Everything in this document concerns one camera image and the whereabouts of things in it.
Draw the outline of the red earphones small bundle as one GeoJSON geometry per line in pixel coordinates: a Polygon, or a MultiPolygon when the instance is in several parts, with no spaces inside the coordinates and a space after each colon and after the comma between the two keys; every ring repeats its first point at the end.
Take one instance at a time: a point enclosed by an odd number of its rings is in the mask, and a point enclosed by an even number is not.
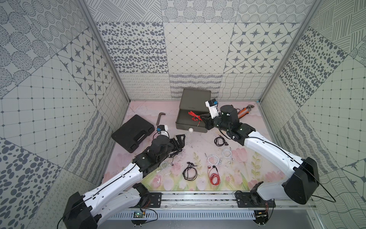
{"type": "Polygon", "coordinates": [[[195,114],[193,111],[189,111],[189,112],[188,112],[188,114],[192,117],[192,120],[193,120],[194,122],[196,122],[196,121],[201,122],[201,121],[202,121],[201,116],[200,116],[200,115],[195,114]]]}

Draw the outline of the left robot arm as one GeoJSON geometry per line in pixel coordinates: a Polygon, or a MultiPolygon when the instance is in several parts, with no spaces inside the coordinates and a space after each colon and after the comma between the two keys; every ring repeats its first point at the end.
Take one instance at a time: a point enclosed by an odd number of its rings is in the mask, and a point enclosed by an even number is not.
{"type": "Polygon", "coordinates": [[[158,135],[142,153],[112,179],[81,195],[68,199],[60,222],[68,229],[96,229],[115,214],[132,207],[148,205],[149,191],[143,178],[155,171],[174,152],[185,146],[185,135],[169,138],[158,135]]]}

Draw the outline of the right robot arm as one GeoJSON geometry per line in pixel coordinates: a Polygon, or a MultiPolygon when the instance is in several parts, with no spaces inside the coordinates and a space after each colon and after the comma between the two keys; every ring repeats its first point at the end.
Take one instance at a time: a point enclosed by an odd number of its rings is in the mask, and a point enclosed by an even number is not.
{"type": "Polygon", "coordinates": [[[207,101],[206,106],[209,113],[200,114],[198,119],[204,122],[207,130],[217,128],[226,138],[254,150],[284,173],[285,178],[280,181],[258,182],[251,190],[254,195],[263,200],[291,199],[305,205],[314,197],[316,189],[323,186],[314,159],[296,156],[269,141],[254,127],[240,122],[232,105],[218,108],[217,102],[212,100],[207,101]]]}

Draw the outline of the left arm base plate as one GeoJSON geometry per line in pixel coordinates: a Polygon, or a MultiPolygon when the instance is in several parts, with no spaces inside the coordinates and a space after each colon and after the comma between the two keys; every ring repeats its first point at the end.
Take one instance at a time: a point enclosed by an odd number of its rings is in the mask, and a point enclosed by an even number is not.
{"type": "Polygon", "coordinates": [[[141,197],[139,203],[136,205],[137,208],[160,208],[162,202],[162,193],[153,192],[146,194],[141,197]]]}

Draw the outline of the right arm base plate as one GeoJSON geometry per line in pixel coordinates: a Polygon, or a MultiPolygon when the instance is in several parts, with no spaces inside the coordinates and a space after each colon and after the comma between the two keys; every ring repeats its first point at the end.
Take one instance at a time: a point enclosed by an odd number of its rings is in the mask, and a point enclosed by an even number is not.
{"type": "Polygon", "coordinates": [[[274,200],[263,200],[258,194],[236,191],[234,193],[239,208],[275,208],[274,200]]]}

